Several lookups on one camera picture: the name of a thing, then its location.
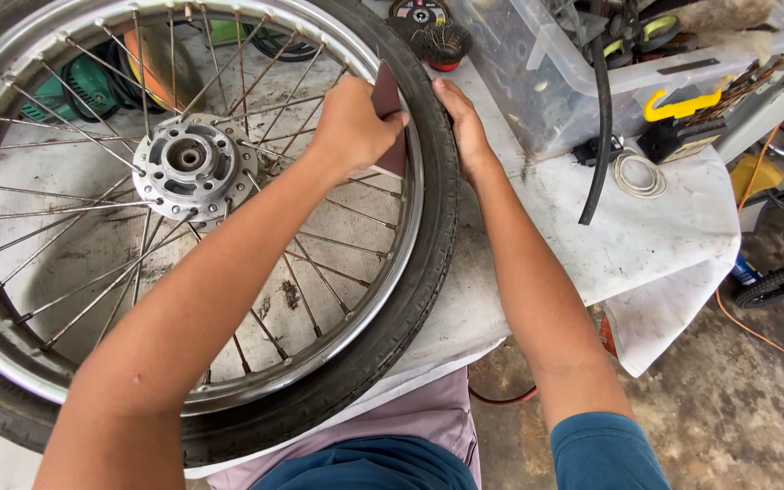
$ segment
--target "coiled white cable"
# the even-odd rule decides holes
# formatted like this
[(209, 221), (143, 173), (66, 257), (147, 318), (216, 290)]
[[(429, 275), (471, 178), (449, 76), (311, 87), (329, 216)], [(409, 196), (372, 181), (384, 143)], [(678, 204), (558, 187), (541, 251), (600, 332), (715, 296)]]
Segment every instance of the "coiled white cable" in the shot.
[[(648, 186), (637, 186), (629, 181), (625, 176), (625, 164), (629, 161), (640, 162), (652, 177), (652, 183)], [(667, 191), (667, 181), (664, 173), (659, 166), (655, 165), (646, 157), (637, 154), (631, 148), (625, 148), (612, 163), (612, 176), (616, 179), (618, 186), (627, 194), (641, 199), (655, 199)]]

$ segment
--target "sandpaper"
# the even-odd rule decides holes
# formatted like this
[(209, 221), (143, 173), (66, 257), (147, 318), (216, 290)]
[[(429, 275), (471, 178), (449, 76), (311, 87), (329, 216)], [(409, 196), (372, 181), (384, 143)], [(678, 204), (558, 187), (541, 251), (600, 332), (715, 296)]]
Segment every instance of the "sandpaper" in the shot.
[[(380, 71), (377, 73), (377, 81), (374, 83), (371, 102), (374, 104), (374, 112), (378, 118), (386, 118), (402, 109), (401, 100), (398, 98), (398, 83), (392, 69), (385, 61), (380, 62)], [(386, 150), (386, 153), (371, 168), (390, 177), (404, 178), (407, 171), (407, 147), (404, 142), (404, 131), (398, 133), (392, 147)]]

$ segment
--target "wheel hub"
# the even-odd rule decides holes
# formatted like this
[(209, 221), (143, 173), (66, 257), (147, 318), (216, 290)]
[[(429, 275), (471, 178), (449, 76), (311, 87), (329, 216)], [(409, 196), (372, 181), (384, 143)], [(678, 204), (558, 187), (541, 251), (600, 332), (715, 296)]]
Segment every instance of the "wheel hub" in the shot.
[(258, 170), (255, 150), (239, 145), (248, 138), (234, 121), (214, 126), (216, 118), (170, 118), (153, 128), (153, 140), (141, 140), (134, 163), (144, 174), (132, 179), (142, 198), (158, 202), (151, 207), (160, 215), (179, 221), (195, 209), (189, 221), (213, 221), (223, 217), (226, 201), (234, 209), (253, 191), (246, 174)]

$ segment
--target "green power tool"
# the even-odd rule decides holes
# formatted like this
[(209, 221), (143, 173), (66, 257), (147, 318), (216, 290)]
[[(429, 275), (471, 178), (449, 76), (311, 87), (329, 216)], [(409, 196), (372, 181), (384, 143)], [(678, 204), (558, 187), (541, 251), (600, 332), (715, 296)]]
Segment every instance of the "green power tool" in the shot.
[[(83, 102), (93, 107), (93, 111), (96, 114), (108, 113), (117, 106), (117, 103), (111, 96), (111, 91), (108, 88), (102, 69), (90, 57), (86, 55), (77, 57), (70, 63), (67, 73), (61, 73), (60, 76), (68, 82), (69, 86), (74, 89)], [(69, 104), (69, 96), (71, 94), (66, 93), (59, 80), (53, 77), (50, 77), (35, 92), (35, 98), (63, 118), (69, 120), (78, 118), (78, 115), (75, 114), (75, 109), (82, 110), (82, 114), (92, 116), (79, 101), (75, 101), (77, 106), (73, 103)], [(59, 121), (50, 115), (48, 111), (32, 102), (27, 102), (23, 106), (23, 115), (39, 122)]]

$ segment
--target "small black tire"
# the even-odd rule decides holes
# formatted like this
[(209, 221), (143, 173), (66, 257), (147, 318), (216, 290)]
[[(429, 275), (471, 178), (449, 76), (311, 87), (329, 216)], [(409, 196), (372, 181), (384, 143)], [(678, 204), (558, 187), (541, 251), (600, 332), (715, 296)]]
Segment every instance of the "small black tire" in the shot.
[(760, 278), (753, 284), (746, 286), (737, 293), (734, 302), (741, 308), (757, 308), (776, 303), (784, 299), (784, 295), (777, 295), (768, 300), (760, 300), (761, 296), (776, 290), (784, 284), (784, 267)]
[[(184, 467), (230, 461), (291, 440), (363, 395), (398, 361), (419, 332), (446, 278), (458, 222), (459, 164), (451, 122), (407, 44), (354, 0), (311, 0), (376, 48), (396, 74), (418, 130), (424, 205), (417, 242), (397, 287), (352, 343), (298, 383), (253, 403), (182, 418)], [(0, 0), (0, 37), (51, 0)], [(0, 435), (44, 451), (59, 406), (0, 375)]]

